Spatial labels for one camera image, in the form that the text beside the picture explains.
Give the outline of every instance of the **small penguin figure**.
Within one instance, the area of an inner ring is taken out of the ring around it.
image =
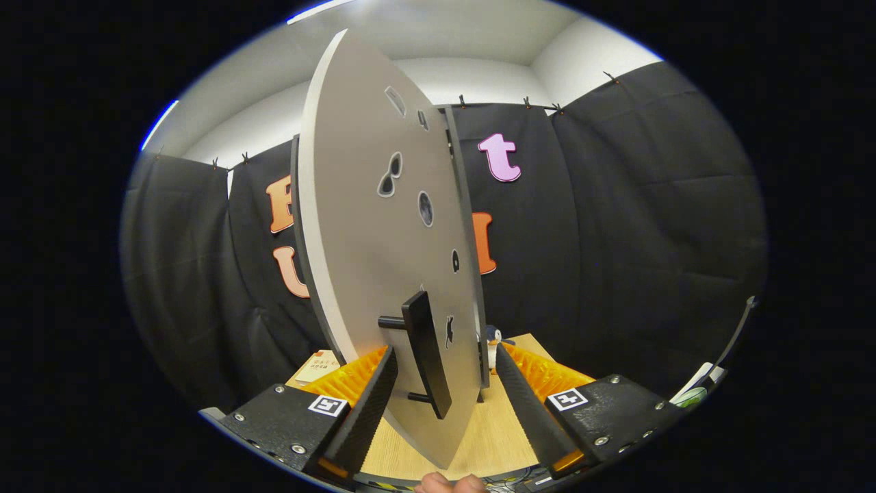
[[[512,346],[517,346],[513,340],[510,339],[502,339],[502,332],[497,329],[494,325],[487,325],[487,357],[488,365],[490,367],[490,374],[497,375],[496,373],[496,348],[498,347],[499,342],[505,342]]]

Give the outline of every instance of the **finger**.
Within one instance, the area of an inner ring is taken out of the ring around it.
[[[424,475],[421,485],[424,493],[453,493],[453,485],[438,473]]]
[[[467,475],[456,482],[453,493],[484,493],[487,487],[484,482],[475,475]]]

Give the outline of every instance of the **metal rod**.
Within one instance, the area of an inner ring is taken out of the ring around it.
[[[382,329],[401,329],[403,331],[407,330],[407,326],[405,325],[405,320],[401,317],[385,317],[381,315],[378,317],[378,327]]]
[[[418,403],[426,403],[426,404],[432,403],[432,397],[429,397],[425,394],[416,394],[414,392],[408,392],[407,398],[412,400],[412,401],[417,401]]]

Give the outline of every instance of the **black metal plate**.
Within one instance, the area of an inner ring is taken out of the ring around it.
[[[347,401],[337,401],[340,399],[278,383],[231,412],[221,423],[262,452],[306,471],[350,413]],[[295,444],[303,447],[304,453],[294,452],[291,447]]]
[[[584,451],[589,465],[629,453],[684,415],[681,408],[622,375],[554,394],[545,405]]]

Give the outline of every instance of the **cutout hole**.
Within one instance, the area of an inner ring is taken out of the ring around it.
[[[395,108],[395,110],[399,112],[399,115],[401,115],[402,118],[404,118],[406,115],[405,102],[401,99],[399,93],[395,89],[393,89],[392,86],[386,86],[386,90],[384,90],[384,92],[386,93],[386,97],[389,98],[389,102],[392,103],[392,106]]]
[[[429,198],[429,194],[421,191],[420,196],[417,197],[417,204],[420,209],[420,218],[422,218],[423,224],[426,225],[427,228],[432,227],[434,221],[434,210],[432,209],[432,200]]]
[[[392,175],[393,178],[401,176],[401,153],[395,153],[392,155],[392,159],[389,161],[389,174]]]
[[[426,129],[426,132],[429,131],[429,122],[426,120],[426,114],[423,113],[422,110],[417,110],[417,118],[420,119],[420,125]]]
[[[378,185],[378,195],[387,197],[392,196],[395,193],[395,186],[392,183],[391,175],[384,175],[383,178],[380,179],[380,184]]]

